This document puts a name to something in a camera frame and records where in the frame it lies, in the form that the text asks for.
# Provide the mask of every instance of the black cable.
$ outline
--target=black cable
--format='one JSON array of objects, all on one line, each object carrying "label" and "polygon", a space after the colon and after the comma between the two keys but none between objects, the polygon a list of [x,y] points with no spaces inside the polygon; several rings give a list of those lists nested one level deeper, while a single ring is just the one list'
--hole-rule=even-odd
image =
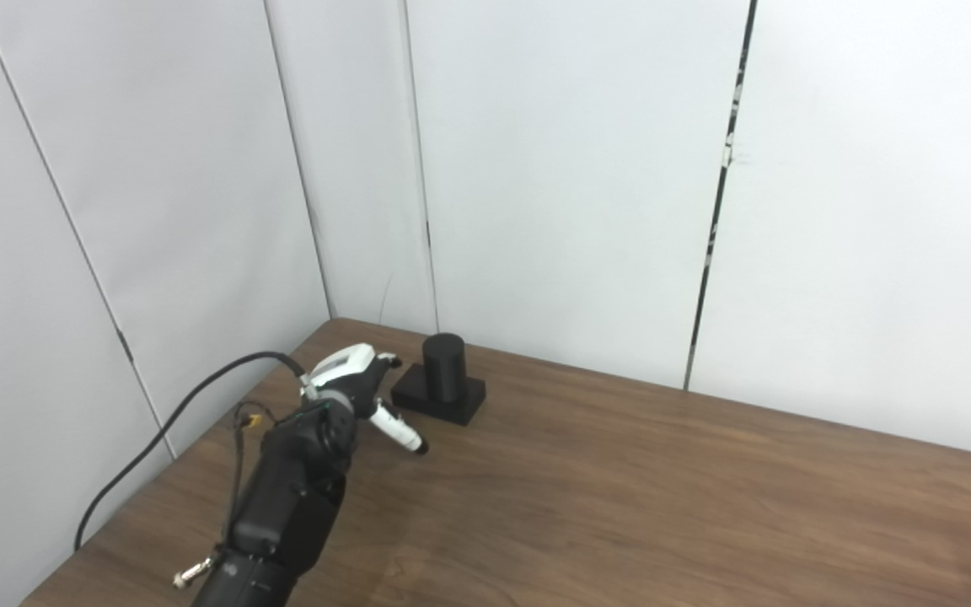
[{"label": "black cable", "polygon": [[247,362],[260,360],[260,358],[275,358],[275,360],[284,364],[286,368],[292,370],[294,376],[302,377],[305,375],[305,369],[302,368],[302,365],[294,362],[293,358],[289,357],[287,354],[282,354],[280,352],[255,352],[253,354],[247,354],[245,357],[238,358],[238,360],[224,365],[223,368],[220,368],[215,373],[212,373],[212,375],[205,377],[204,381],[201,381],[201,383],[197,384],[196,387],[190,389],[190,393],[186,395],[184,399],[182,399],[182,402],[179,403],[177,407],[174,408],[174,411],[172,414],[170,414],[170,417],[167,418],[167,422],[163,424],[163,427],[161,427],[157,433],[155,433],[155,437],[152,438],[152,441],[149,442],[144,449],[142,449],[142,452],[137,454],[137,457],[132,459],[130,464],[127,464],[121,472],[115,474],[115,479],[111,479],[110,483],[105,485],[103,489],[100,489],[100,491],[96,493],[96,497],[93,498],[92,503],[89,504],[88,510],[85,510],[84,516],[81,518],[81,524],[78,525],[77,535],[74,535],[73,537],[74,552],[81,549],[81,538],[84,537],[84,528],[85,526],[89,525],[89,519],[92,518],[92,513],[95,512],[96,507],[99,506],[100,500],[103,500],[104,496],[107,496],[107,493],[111,492],[111,489],[115,488],[115,485],[118,485],[119,481],[122,481],[126,474],[130,474],[132,469],[137,468],[137,465],[140,464],[140,462],[142,462],[142,460],[152,452],[152,449],[155,449],[155,447],[159,445],[159,441],[163,441],[163,438],[167,434],[167,431],[170,430],[170,427],[172,427],[172,424],[178,420],[178,416],[182,415],[182,411],[185,411],[186,405],[190,404],[190,400],[193,400],[194,397],[199,395],[202,389],[208,388],[208,385],[212,384],[213,381],[227,375],[231,369],[244,365]]},{"label": "black cable", "polygon": [[245,457],[245,444],[243,430],[245,430],[249,418],[239,418],[240,412],[244,407],[254,406],[259,408],[269,418],[269,422],[276,422],[276,416],[272,415],[272,410],[265,403],[259,400],[240,400],[234,407],[231,414],[231,431],[234,433],[234,472],[231,476],[231,499],[227,506],[227,521],[223,523],[223,545],[230,545],[231,525],[234,523],[234,516],[239,511],[239,487],[242,485],[242,460]]}]

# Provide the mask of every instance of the wooden table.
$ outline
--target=wooden table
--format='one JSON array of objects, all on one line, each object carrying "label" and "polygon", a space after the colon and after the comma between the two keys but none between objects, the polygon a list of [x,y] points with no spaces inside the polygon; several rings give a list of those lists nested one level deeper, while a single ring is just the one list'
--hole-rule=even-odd
[{"label": "wooden table", "polygon": [[[312,366],[359,341],[420,355],[421,336],[340,320],[294,357]],[[489,399],[470,427],[408,415],[427,457],[362,427],[343,511],[292,604],[971,604],[969,453],[467,355]],[[297,404],[284,369],[251,396],[277,415]],[[216,539],[231,453],[214,427],[24,604],[189,604],[169,580]]]}]

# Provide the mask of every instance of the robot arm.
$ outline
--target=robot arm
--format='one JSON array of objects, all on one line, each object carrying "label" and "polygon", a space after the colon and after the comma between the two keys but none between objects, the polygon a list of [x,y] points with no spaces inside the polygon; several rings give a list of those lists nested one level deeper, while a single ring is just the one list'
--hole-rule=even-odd
[{"label": "robot arm", "polygon": [[193,607],[282,607],[298,577],[316,564],[343,503],[357,446],[357,420],[369,419],[412,452],[427,442],[377,396],[400,360],[361,343],[321,361],[302,403],[266,432],[261,457],[232,511],[226,545],[179,573],[179,588],[211,570]]}]

